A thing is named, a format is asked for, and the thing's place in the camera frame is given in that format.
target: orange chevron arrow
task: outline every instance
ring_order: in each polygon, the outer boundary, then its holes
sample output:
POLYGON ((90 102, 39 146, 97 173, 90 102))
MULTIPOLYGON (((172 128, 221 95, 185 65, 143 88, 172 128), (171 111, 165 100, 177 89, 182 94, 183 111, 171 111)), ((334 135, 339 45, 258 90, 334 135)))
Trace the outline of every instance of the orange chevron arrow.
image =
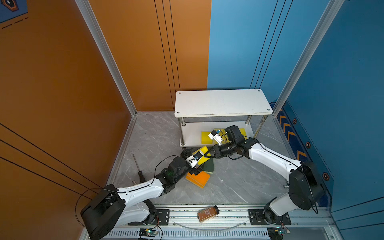
POLYGON ((295 134, 294 132, 290 132, 290 131, 288 131, 288 136, 287 136, 288 142, 289 142, 289 136, 290 136, 290 135, 294 135, 294 136, 296 136, 296 134, 295 134))
POLYGON ((291 125, 289 125, 288 123, 284 123, 283 126, 284 126, 284 127, 283 127, 283 131, 285 132, 285 127, 286 127, 286 126, 290 127, 291 125))
POLYGON ((286 119, 287 117, 284 116, 284 115, 281 115, 281 116, 280 116, 280 125, 281 125, 281 119, 282 119, 282 118, 285 118, 285 119, 286 119))
POLYGON ((297 160, 299 161, 300 155, 307 157, 307 155, 303 152, 297 151, 297 160))

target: black mounting plate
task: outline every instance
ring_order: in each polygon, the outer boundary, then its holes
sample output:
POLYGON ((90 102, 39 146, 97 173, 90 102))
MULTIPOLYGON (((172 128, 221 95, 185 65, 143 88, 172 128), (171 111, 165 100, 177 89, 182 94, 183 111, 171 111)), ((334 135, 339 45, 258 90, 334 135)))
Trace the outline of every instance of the black mounting plate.
MULTIPOLYGON (((251 225, 270 225, 265 222, 265 217, 263 214, 264 209, 248 209, 249 220, 251 221, 251 225)), ((282 216, 282 220, 284 225, 291 225, 291 219, 288 213, 285 213, 282 216)))
MULTIPOLYGON (((158 209, 156 216, 159 217, 159 225, 168 225, 169 222, 169 209, 158 209)), ((144 224, 142 222, 131 222, 128 225, 130 226, 143 226, 143 225, 156 225, 157 220, 155 218, 154 224, 144 224)))

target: gray marble floor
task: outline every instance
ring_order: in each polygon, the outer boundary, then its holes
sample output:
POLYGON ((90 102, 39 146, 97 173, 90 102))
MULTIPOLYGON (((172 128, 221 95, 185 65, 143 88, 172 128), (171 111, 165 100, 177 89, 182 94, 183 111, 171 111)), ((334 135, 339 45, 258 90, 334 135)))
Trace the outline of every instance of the gray marble floor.
MULTIPOLYGON (((124 159, 119 167, 115 186, 127 187, 132 180, 139 183, 137 167, 132 154, 135 154, 139 167, 147 180, 153 178, 155 166, 169 155, 180 155, 180 129, 173 112, 138 112, 136 124, 129 140, 124 159)), ((261 116, 253 116, 252 129, 255 130, 261 116)), ((239 121, 244 117, 190 118, 186 122, 197 121, 239 121)), ((269 116, 257 137, 265 146, 288 156, 288 151, 278 129, 269 116)), ((172 158, 161 163, 159 173, 167 167, 172 158)), ((156 204, 171 203, 253 203, 265 204, 272 198, 283 195, 287 189, 286 180, 265 165, 247 159, 215 159, 215 170, 203 189, 181 179, 174 190, 152 199, 156 204)))

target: shelf lower board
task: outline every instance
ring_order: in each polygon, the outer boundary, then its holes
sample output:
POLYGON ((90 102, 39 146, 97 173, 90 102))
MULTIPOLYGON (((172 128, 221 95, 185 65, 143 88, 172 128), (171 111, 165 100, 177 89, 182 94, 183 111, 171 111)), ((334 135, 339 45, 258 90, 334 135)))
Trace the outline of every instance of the shelf lower board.
POLYGON ((229 126, 236 125, 239 128, 244 128, 247 136, 253 137, 253 131, 251 125, 246 125, 245 121, 235 122, 187 122, 185 126, 181 127, 183 132, 185 145, 181 147, 202 147, 213 146, 214 144, 201 144, 201 132, 212 131, 216 128, 227 128, 229 126))

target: white shelf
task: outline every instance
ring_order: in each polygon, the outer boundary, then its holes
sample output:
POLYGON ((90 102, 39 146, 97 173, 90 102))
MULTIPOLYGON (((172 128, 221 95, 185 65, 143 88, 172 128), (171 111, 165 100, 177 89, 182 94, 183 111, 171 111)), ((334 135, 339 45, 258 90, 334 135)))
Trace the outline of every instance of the white shelf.
POLYGON ((213 146, 213 144, 201 144, 201 132, 212 131, 216 128, 227 128, 229 126, 236 125, 239 128, 244 128, 247 136, 253 137, 253 131, 251 125, 246 125, 245 121, 235 122, 187 122, 185 126, 181 127, 181 131, 184 136, 185 145, 181 147, 201 147, 201 146, 213 146))
POLYGON ((175 117, 270 115, 272 108, 261 89, 178 91, 175 117))

